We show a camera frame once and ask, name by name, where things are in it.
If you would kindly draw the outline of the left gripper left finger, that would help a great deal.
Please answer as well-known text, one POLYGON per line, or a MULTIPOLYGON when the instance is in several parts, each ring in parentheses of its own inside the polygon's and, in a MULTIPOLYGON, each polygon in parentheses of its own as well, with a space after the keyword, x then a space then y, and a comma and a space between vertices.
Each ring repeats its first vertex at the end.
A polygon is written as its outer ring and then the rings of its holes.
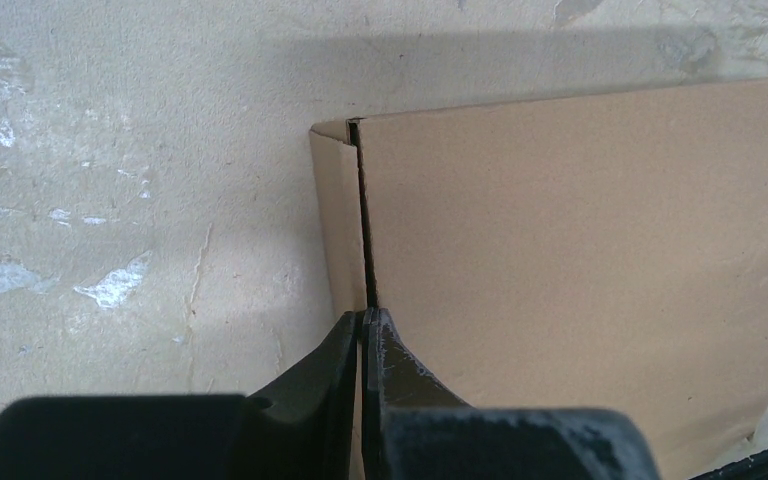
POLYGON ((0 479, 346 479, 357 317, 250 395, 43 396, 0 412, 0 479))

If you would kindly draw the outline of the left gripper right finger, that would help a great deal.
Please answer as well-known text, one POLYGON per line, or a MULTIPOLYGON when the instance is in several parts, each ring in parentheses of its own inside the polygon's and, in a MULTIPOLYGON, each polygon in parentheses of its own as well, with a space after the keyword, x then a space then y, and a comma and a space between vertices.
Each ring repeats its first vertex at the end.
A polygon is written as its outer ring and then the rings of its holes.
POLYGON ((642 433, 601 408, 478 408, 402 342, 390 313, 363 315, 368 479, 657 479, 642 433))

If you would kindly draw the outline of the brown cardboard box sheet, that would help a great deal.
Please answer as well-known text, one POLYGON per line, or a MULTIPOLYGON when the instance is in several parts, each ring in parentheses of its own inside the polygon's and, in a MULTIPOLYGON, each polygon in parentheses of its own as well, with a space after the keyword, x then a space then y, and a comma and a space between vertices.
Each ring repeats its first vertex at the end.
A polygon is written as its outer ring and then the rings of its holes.
POLYGON ((337 311, 482 406, 630 416, 662 476, 768 406, 768 79, 311 127, 337 311))

